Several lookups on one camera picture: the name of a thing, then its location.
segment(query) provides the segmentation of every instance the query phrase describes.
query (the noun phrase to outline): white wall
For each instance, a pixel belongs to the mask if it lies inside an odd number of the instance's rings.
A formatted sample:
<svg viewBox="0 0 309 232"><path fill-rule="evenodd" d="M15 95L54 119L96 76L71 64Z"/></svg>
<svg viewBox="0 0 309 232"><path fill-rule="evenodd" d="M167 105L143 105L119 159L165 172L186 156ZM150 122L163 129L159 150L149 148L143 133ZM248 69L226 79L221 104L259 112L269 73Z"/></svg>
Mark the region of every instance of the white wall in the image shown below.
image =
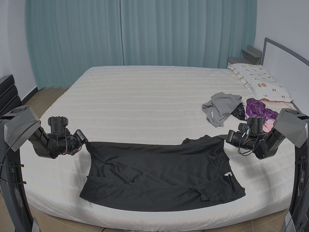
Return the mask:
<svg viewBox="0 0 309 232"><path fill-rule="evenodd" d="M37 86L27 48L25 1L0 0L0 75L13 74L21 100Z"/></svg>
<svg viewBox="0 0 309 232"><path fill-rule="evenodd" d="M257 0L254 47L265 37L309 60L309 0Z"/></svg>

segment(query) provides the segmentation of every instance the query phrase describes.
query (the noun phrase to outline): teal curtain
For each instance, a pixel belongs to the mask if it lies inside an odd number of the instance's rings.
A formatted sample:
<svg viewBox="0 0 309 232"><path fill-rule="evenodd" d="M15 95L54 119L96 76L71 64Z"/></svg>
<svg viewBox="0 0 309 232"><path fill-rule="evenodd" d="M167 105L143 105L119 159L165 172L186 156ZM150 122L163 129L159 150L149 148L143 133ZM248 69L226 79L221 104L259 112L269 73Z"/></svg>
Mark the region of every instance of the teal curtain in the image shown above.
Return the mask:
<svg viewBox="0 0 309 232"><path fill-rule="evenodd" d="M26 0L38 88L104 65L226 68L253 45L257 0Z"/></svg>
<svg viewBox="0 0 309 232"><path fill-rule="evenodd" d="M226 68L254 43L257 0L121 0L126 65Z"/></svg>
<svg viewBox="0 0 309 232"><path fill-rule="evenodd" d="M72 85L93 66L123 65L120 0L26 0L38 89Z"/></svg>

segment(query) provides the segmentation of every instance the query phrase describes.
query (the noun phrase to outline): black t-shirt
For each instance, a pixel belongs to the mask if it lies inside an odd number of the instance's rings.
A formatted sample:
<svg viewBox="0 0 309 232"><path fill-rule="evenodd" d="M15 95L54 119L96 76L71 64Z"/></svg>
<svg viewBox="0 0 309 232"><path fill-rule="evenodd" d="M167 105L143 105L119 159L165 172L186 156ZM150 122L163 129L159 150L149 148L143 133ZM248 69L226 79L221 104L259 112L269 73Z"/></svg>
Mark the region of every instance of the black t-shirt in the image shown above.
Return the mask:
<svg viewBox="0 0 309 232"><path fill-rule="evenodd" d="M80 197L110 208L192 210L245 196L223 149L208 135L181 145L88 142L91 168Z"/></svg>

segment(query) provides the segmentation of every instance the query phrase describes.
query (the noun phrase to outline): floral pillowcase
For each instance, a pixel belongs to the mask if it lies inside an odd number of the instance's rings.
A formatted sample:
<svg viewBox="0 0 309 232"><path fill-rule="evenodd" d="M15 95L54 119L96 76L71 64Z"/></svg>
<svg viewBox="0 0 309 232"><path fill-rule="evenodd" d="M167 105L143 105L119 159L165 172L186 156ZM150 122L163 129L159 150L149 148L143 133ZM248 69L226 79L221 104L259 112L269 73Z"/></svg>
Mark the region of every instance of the floral pillowcase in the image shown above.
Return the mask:
<svg viewBox="0 0 309 232"><path fill-rule="evenodd" d="M237 63L228 66L257 100L291 102L289 92L275 81L262 65Z"/></svg>

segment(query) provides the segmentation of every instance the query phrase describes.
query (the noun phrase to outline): white sticker label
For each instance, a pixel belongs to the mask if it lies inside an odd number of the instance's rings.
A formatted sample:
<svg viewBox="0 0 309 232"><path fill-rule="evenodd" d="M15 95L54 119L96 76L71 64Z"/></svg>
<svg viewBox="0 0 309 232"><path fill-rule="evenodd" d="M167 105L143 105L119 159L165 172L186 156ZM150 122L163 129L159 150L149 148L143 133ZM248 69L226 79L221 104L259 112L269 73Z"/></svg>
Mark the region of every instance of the white sticker label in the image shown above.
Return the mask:
<svg viewBox="0 0 309 232"><path fill-rule="evenodd" d="M82 134L80 134L79 131L76 131L77 135L80 137L80 139L83 141L84 140L84 137L82 136Z"/></svg>

